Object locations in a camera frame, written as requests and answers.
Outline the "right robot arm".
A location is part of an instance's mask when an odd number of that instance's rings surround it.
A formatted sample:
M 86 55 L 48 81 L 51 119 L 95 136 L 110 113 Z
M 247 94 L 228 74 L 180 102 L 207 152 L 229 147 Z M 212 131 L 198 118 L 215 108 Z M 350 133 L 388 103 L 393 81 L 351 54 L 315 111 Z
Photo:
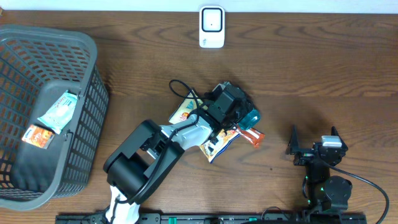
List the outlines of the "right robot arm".
M 294 156 L 295 166 L 306 169 L 302 193 L 308 199 L 308 208 L 300 215 L 304 222 L 342 222 L 353 186 L 341 176 L 330 175 L 330 169 L 341 162 L 347 150 L 335 127 L 329 136 L 322 136 L 311 148 L 300 147 L 297 128 L 292 128 L 287 153 Z

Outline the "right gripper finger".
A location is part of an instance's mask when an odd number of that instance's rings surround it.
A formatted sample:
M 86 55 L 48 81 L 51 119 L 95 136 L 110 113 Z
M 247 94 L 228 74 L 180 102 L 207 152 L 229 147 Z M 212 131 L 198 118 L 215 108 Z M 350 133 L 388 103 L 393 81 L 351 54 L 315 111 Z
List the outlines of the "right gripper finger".
M 292 134 L 285 152 L 286 154 L 290 155 L 296 155 L 298 152 L 300 152 L 296 125 L 292 126 Z
M 341 148 L 346 152 L 348 151 L 348 146 L 346 145 L 346 143 L 344 142 L 344 140 L 341 138 L 340 134 L 338 133 L 337 129 L 335 126 L 331 127 L 331 135 L 332 136 L 336 136 L 339 138 L 340 143 L 341 143 Z

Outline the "red snack bar wrapper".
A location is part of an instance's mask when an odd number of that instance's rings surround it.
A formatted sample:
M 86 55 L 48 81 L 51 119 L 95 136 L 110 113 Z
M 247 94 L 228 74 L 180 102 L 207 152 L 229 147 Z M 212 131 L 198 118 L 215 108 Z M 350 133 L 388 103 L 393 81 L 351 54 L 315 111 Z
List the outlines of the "red snack bar wrapper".
M 265 138 L 265 134 L 263 134 L 262 132 L 254 129 L 254 128 L 250 128 L 247 130 L 243 130 L 241 129 L 239 126 L 237 127 L 236 131 L 246 140 L 248 140 L 254 148 L 259 148 L 259 146 L 261 145 L 261 142 L 264 140 Z

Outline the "teal wet wipes pack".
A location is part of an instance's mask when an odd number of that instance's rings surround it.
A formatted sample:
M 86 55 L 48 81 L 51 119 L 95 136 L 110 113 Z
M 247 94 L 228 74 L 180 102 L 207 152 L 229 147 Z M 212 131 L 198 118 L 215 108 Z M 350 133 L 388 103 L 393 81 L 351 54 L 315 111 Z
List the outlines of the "teal wet wipes pack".
M 65 91 L 45 114 L 37 119 L 56 134 L 60 134 L 71 121 L 77 101 L 76 95 Z

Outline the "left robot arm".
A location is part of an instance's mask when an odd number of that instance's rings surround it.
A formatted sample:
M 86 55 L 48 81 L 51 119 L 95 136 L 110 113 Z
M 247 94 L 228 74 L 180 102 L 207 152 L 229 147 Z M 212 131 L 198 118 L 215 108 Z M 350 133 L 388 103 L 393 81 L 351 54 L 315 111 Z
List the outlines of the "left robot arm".
M 139 207 L 164 181 L 183 154 L 203 146 L 218 155 L 228 134 L 253 128 L 261 116 L 252 99 L 230 82 L 199 96 L 186 87 L 182 103 L 168 125 L 147 119 L 108 157 L 103 170 L 111 188 L 108 223 L 136 223 Z

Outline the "blue mouthwash bottle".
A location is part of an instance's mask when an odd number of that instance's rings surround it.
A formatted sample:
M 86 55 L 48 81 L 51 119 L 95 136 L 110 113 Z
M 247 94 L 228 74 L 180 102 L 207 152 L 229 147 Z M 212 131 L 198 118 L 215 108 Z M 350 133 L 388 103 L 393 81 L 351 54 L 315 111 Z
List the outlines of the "blue mouthwash bottle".
M 252 109 L 239 123 L 242 130 L 253 128 L 261 120 L 261 114 L 257 109 Z

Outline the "yellow snack bag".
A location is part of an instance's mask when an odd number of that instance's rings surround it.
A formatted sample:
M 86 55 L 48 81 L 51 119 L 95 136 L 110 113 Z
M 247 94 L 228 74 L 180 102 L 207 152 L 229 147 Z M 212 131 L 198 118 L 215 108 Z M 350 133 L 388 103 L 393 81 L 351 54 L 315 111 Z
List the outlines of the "yellow snack bag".
M 196 108 L 197 105 L 193 99 L 184 99 L 170 116 L 169 123 L 176 124 L 185 121 L 189 113 Z M 240 134 L 235 130 L 225 131 L 222 129 L 216 138 L 207 140 L 200 145 L 199 148 L 202 153 L 204 153 L 209 163 L 212 163 L 214 159 L 224 153 L 229 145 L 238 137 L 240 137 Z

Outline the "orange Kleenex tissue pack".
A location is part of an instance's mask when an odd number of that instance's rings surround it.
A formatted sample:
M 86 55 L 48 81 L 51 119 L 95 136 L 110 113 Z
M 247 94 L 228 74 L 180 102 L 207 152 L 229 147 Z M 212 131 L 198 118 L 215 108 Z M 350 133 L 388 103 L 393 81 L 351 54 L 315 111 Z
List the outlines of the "orange Kleenex tissue pack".
M 22 141 L 41 149 L 47 149 L 55 134 L 52 131 L 31 124 L 22 135 Z

